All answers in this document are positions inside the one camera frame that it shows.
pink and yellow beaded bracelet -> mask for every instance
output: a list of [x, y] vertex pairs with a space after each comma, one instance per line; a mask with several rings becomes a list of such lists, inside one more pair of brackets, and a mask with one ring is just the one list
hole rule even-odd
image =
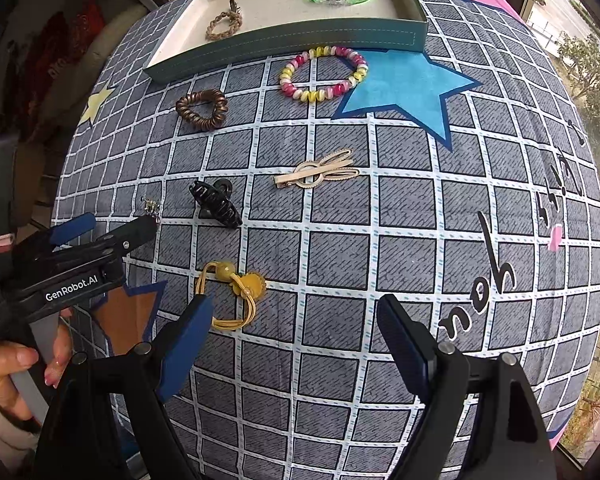
[[[307, 61], [321, 56], [345, 57], [349, 59], [349, 61], [352, 62], [356, 68], [346, 79], [343, 79], [333, 86], [327, 87], [327, 89], [302, 90], [296, 88], [296, 86], [291, 82], [291, 77], [294, 72]], [[343, 95], [350, 89], [354, 88], [358, 83], [362, 82], [366, 77], [368, 70], [369, 66], [366, 64], [365, 58], [360, 56], [360, 54], [355, 50], [346, 48], [344, 46], [318, 46], [316, 48], [309, 49], [308, 52], [299, 54], [285, 65], [285, 67], [280, 71], [280, 89], [287, 97], [292, 97], [293, 99], [300, 100], [303, 103], [306, 101], [315, 103], [316, 101], [324, 101], [325, 99], [330, 100], [334, 97]]]

box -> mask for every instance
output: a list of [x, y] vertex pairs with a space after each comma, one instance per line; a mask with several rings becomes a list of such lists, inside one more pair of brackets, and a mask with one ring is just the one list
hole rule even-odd
[[[209, 41], [206, 28], [229, 10], [229, 0], [190, 0], [165, 30], [145, 72], [167, 83], [228, 63], [319, 45], [424, 50], [427, 19], [418, 0], [368, 0], [349, 6], [311, 0], [235, 1], [242, 27], [230, 38]], [[227, 21], [215, 32], [226, 30]]]

gray checkered tablecloth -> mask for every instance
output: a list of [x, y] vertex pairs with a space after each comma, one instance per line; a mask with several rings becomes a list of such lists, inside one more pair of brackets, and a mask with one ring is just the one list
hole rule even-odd
[[[384, 479], [423, 405], [400, 380], [382, 340], [376, 301], [393, 292], [439, 340], [455, 306], [453, 343], [478, 356], [515, 354], [547, 428], [571, 415], [600, 325], [600, 185], [580, 118], [535, 37], [510, 16], [461, 0], [420, 0], [429, 20], [426, 52], [482, 82], [446, 99], [453, 152], [398, 112], [332, 120], [339, 99], [292, 102], [277, 89], [290, 56], [220, 67], [168, 85], [143, 72], [149, 53], [188, 0], [136, 23], [94, 92], [114, 92], [93, 125], [78, 127], [64, 166], [54, 221], [94, 212], [100, 235], [142, 214], [141, 197], [162, 203], [155, 245], [126, 259], [129, 286], [168, 280], [154, 334], [177, 319], [200, 269], [231, 260], [267, 279], [256, 320], [212, 330], [190, 381], [167, 403], [194, 464], [215, 480]], [[327, 57], [294, 80], [322, 84], [349, 69]], [[194, 132], [174, 111], [189, 91], [219, 88], [230, 111], [222, 129]], [[314, 190], [277, 189], [273, 176], [341, 148], [361, 176]], [[550, 171], [560, 150], [574, 169], [566, 196]], [[199, 218], [187, 188], [196, 178], [232, 181], [244, 224]], [[536, 191], [557, 195], [565, 240], [547, 250]], [[484, 236], [516, 273], [512, 290], [492, 288], [478, 315], [476, 276], [489, 276]], [[82, 242], [91, 239], [83, 237]], [[240, 316], [229, 288], [211, 281], [216, 316]], [[76, 346], [95, 356], [110, 343], [88, 317], [72, 321]], [[442, 478], [458, 474], [477, 399], [469, 396]], [[129, 427], [124, 400], [116, 399]]]

metal bolt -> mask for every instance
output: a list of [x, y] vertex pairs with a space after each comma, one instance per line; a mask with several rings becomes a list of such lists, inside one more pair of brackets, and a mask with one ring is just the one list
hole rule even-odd
[[516, 364], [518, 362], [518, 360], [516, 359], [516, 356], [513, 354], [510, 354], [509, 352], [504, 352], [504, 354], [502, 354], [500, 357], [502, 357], [504, 364], [509, 365], [509, 366], [513, 366], [514, 364]]
[[438, 344], [438, 350], [440, 350], [443, 354], [451, 355], [456, 351], [456, 347], [449, 341], [441, 341]]
[[86, 360], [87, 360], [87, 354], [85, 354], [85, 352], [78, 352], [78, 353], [74, 354], [74, 356], [71, 358], [71, 362], [74, 365], [81, 365]]
[[134, 352], [138, 355], [147, 355], [151, 351], [151, 343], [142, 341], [134, 346]]

brown braided hair tie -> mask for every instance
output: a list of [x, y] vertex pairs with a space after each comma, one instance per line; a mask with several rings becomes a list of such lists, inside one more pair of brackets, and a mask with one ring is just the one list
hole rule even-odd
[[[196, 103], [212, 102], [214, 112], [211, 118], [206, 119], [200, 114], [190, 110], [189, 107]], [[176, 101], [176, 111], [187, 123], [192, 124], [196, 129], [208, 132], [216, 130], [226, 119], [226, 113], [229, 110], [229, 103], [224, 94], [217, 90], [203, 90], [202, 92], [193, 92], [187, 94]]]
[[[229, 12], [221, 12], [218, 14], [206, 28], [206, 38], [210, 41], [224, 40], [224, 38], [230, 38], [234, 35], [240, 27], [242, 27], [242, 15], [240, 14], [240, 7], [235, 3], [235, 0], [229, 0], [231, 10]], [[214, 34], [216, 25], [224, 18], [229, 18], [229, 30]]]

